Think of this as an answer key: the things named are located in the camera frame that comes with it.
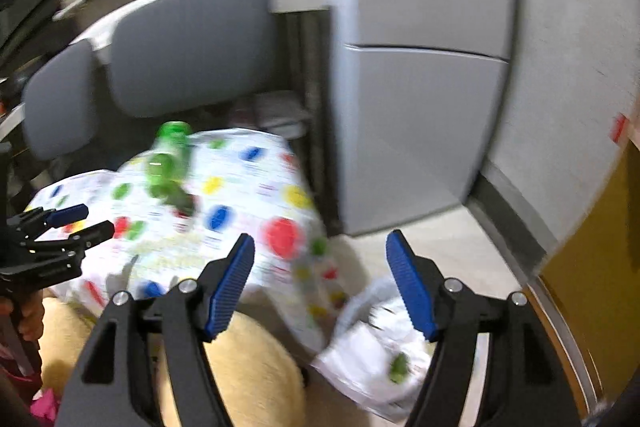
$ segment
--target gray chair backrest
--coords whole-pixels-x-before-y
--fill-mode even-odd
[[[94,138],[96,62],[91,44],[79,41],[64,49],[27,83],[22,94],[24,136],[38,160],[79,150]]]
[[[275,47],[269,0],[159,0],[116,27],[111,94],[136,118],[226,102],[266,87]]]

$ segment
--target tile floor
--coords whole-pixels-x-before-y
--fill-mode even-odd
[[[433,259],[445,277],[455,276],[476,293],[504,298],[519,288],[500,254],[469,211],[460,206],[399,227],[417,255]],[[361,237],[334,237],[330,241],[350,292],[362,290],[370,280],[390,277],[385,259],[388,231]],[[488,338],[479,340],[478,356],[461,426],[475,423],[481,396]],[[307,389],[307,426],[382,427],[393,425],[359,410],[320,375],[311,375]]]

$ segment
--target metal screw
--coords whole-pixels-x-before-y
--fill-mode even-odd
[[[111,299],[116,306],[122,306],[129,300],[129,294],[127,292],[118,292]]]
[[[527,301],[527,296],[522,292],[516,292],[511,295],[511,302],[513,302],[516,306],[524,306]]]
[[[444,282],[444,287],[451,293],[458,293],[462,290],[462,282],[455,277],[450,277]]]
[[[196,283],[193,279],[186,279],[178,284],[178,290],[182,293],[191,293],[198,287],[198,283]]]

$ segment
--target yellow fabric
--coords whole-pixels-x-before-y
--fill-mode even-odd
[[[300,427],[305,422],[302,376],[289,353],[258,322],[235,313],[228,329],[204,344],[235,427]],[[166,427],[179,427],[161,357],[158,397]]]
[[[44,388],[62,396],[91,326],[69,306],[44,299],[40,340]],[[305,398],[300,371],[289,353],[258,322],[235,313],[228,330],[204,344],[226,409],[235,427],[302,427]],[[158,398],[166,427],[179,427],[164,353]]]

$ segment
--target pink fabric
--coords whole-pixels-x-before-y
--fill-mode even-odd
[[[31,402],[31,414],[40,420],[43,427],[53,427],[59,408],[60,402],[51,389],[47,389],[42,397]]]

